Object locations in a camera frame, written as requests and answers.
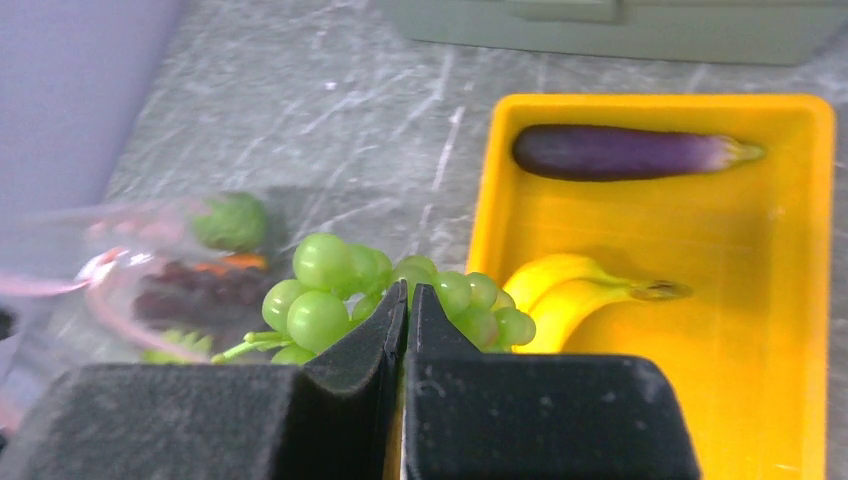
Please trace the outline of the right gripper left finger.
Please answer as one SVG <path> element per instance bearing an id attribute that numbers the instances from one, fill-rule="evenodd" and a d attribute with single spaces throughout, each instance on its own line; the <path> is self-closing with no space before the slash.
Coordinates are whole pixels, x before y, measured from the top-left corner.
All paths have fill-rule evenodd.
<path id="1" fill-rule="evenodd" d="M 5 479 L 379 479 L 407 289 L 304 365 L 94 364 L 54 381 Z"/>

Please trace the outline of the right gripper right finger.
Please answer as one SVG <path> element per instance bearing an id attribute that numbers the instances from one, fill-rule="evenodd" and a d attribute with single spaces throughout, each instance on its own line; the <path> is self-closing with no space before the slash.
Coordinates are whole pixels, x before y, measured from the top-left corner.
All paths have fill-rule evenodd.
<path id="1" fill-rule="evenodd" d="M 410 479 L 697 479 L 675 391 L 630 355 L 484 353 L 419 285 L 405 358 Z"/>

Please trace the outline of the green toy grapes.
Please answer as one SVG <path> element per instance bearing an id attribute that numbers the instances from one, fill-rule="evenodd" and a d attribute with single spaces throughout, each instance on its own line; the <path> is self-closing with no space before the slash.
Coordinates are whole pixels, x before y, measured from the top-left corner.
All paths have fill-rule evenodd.
<path id="1" fill-rule="evenodd" d="M 298 245 L 292 266 L 293 278 L 271 287 L 264 298 L 262 317 L 269 331 L 246 334 L 213 362 L 272 351 L 274 363 L 302 365 L 370 317 L 396 281 L 410 288 L 432 286 L 450 322 L 484 352 L 508 352 L 536 335 L 535 322 L 490 277 L 440 271 L 425 256 L 392 263 L 381 251 L 315 233 Z"/>

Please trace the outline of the orange red toy mango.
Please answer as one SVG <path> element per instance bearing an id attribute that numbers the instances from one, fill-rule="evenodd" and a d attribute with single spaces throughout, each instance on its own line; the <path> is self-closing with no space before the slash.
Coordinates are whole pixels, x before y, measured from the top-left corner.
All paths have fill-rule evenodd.
<path id="1" fill-rule="evenodd" d="M 260 254 L 238 253 L 217 257 L 211 262 L 195 263 L 192 269 L 195 271 L 211 272 L 216 275 L 235 271 L 267 272 L 268 262 Z"/>

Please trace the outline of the red toy grapes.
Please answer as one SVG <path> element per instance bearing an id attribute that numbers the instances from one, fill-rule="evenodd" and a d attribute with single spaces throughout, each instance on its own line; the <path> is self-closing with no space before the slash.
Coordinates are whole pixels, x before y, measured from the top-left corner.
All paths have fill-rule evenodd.
<path id="1" fill-rule="evenodd" d="M 261 321 L 262 302 L 275 283 L 274 276 L 257 267 L 171 261 L 141 278 L 133 313 L 154 328 L 253 326 Z"/>

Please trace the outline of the clear zip top bag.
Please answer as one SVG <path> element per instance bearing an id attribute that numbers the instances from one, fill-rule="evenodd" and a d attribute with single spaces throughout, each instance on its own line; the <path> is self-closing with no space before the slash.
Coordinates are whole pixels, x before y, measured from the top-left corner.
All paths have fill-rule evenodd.
<path id="1" fill-rule="evenodd" d="M 228 191 L 104 204 L 9 219 L 1 225 L 1 430 L 16 430 L 47 385 L 63 372 L 95 362 L 142 363 L 145 349 L 166 346 L 164 331 L 213 337 L 210 359 L 240 342 L 253 326 L 202 330 L 154 328 L 132 302 L 146 274 L 171 261 L 211 262 L 236 252 L 213 250 L 195 237 L 191 220 L 203 199 Z M 279 254 L 289 238 L 285 202 L 273 189 L 253 194 L 269 228 L 255 253 L 270 275 L 284 274 Z"/>

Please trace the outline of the purple toy eggplant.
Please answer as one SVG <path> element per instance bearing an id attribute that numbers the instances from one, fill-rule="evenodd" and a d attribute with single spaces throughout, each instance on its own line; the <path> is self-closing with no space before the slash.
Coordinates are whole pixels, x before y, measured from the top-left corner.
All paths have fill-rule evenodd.
<path id="1" fill-rule="evenodd" d="M 544 178 L 613 182 L 721 172 L 765 149 L 724 135 L 540 124 L 521 130 L 511 153 L 522 170 Z"/>

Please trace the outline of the yellow plastic tray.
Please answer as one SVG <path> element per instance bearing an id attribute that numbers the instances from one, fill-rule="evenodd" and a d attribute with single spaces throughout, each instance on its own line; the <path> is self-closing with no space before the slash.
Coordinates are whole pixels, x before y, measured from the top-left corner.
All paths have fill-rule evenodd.
<path id="1" fill-rule="evenodd" d="M 567 182 L 511 155 L 535 124 L 724 134 L 762 158 L 708 175 Z M 588 255 L 691 288 L 600 310 L 573 352 L 651 359 L 678 395 L 707 479 L 825 475 L 835 114 L 805 94 L 514 94 L 495 107 L 467 267 Z"/>

